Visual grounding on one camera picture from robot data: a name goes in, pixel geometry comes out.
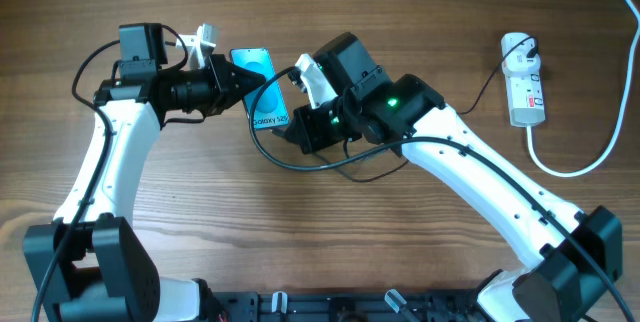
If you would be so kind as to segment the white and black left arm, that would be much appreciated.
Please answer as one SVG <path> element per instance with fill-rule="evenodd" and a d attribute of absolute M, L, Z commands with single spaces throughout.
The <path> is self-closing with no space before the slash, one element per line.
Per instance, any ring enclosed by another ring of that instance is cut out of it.
<path fill-rule="evenodd" d="M 89 108 L 94 130 L 72 190 L 51 222 L 31 226 L 23 253 L 37 293 L 31 317 L 52 321 L 223 321 L 201 279 L 163 278 L 137 238 L 133 207 L 145 161 L 169 123 L 198 124 L 264 84 L 218 53 L 170 65 L 169 28 L 123 25 L 121 57 Z"/>

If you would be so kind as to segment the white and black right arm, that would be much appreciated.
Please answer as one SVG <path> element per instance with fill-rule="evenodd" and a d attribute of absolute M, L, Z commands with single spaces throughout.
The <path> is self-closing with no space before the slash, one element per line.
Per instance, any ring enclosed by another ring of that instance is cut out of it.
<path fill-rule="evenodd" d="M 290 80 L 308 95 L 286 139 L 310 154 L 349 139 L 389 148 L 425 169 L 475 209 L 520 265 L 479 290 L 495 321 L 578 321 L 622 272 L 622 226 L 554 195 L 474 134 L 419 77 L 392 80 L 352 33 L 296 61 Z"/>

